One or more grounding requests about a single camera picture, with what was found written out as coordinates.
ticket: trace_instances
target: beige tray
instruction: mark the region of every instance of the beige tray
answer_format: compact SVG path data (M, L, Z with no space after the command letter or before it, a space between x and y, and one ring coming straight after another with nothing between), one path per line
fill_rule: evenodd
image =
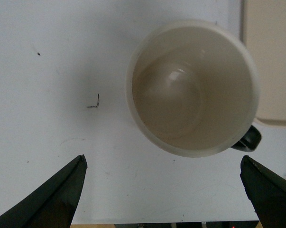
M243 40L258 67L257 122L286 126L286 0L246 0Z

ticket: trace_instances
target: black mark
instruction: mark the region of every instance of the black mark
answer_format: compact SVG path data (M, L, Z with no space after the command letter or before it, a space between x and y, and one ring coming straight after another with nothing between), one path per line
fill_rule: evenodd
M87 106L87 108L97 108L100 104L100 94L97 94L97 105Z

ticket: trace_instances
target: mug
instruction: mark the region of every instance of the mug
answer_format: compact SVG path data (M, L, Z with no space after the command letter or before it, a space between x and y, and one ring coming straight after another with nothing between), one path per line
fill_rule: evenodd
M236 37L210 22L177 21L149 34L131 56L126 99L142 133L172 154L250 152L261 140L251 125L256 66Z

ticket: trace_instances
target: mug rim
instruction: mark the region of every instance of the mug rim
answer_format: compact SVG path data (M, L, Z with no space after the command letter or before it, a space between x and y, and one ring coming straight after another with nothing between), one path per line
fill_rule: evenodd
M152 40L152 38L166 32L172 29L177 28L185 28L185 27L191 27L191 28L203 28L208 29L212 32L218 33L222 37L224 37L226 40L228 40L243 56L245 63L248 66L249 69L249 76L251 79L251 88L252 88L252 100L251 100L251 106L250 110L246 116L245 121L243 121L243 124L241 128L238 129L237 133L227 139L226 141L222 142L221 144L207 148L207 149L200 149L200 150L189 150L189 149L182 149L175 146L172 146L159 138L157 138L143 123L141 120L135 104L132 97L132 79L133 79L133 72L136 66L136 62L140 57L141 51L148 46L149 42ZM147 35L136 47L133 54L131 55L130 61L128 63L127 73L126 73L126 82L125 82L125 95L126 95L126 101L127 106L130 111L130 114L136 123L137 127L140 129L140 131L147 137L153 144L158 146L159 148L163 149L164 151L167 151L169 153L183 156L183 157L207 157L210 155L214 155L217 153L220 153L231 146L233 146L237 141L239 141L244 134L248 131L251 124L253 123L253 120L255 118L255 115L257 113L258 109L258 101L260 96L260 86L259 86L259 80L258 80L258 71L257 67L241 41L236 38L233 34L226 31L225 29L221 28L220 26L215 25L214 23L203 21L203 20L179 20L170 22L166 25L163 25L159 27L158 29L152 31Z

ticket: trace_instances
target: dark mug handle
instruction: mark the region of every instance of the dark mug handle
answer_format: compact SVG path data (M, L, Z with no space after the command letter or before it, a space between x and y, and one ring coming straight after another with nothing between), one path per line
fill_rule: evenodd
M261 133L254 126L251 126L246 134L231 148L239 151L252 152L256 149L261 139Z

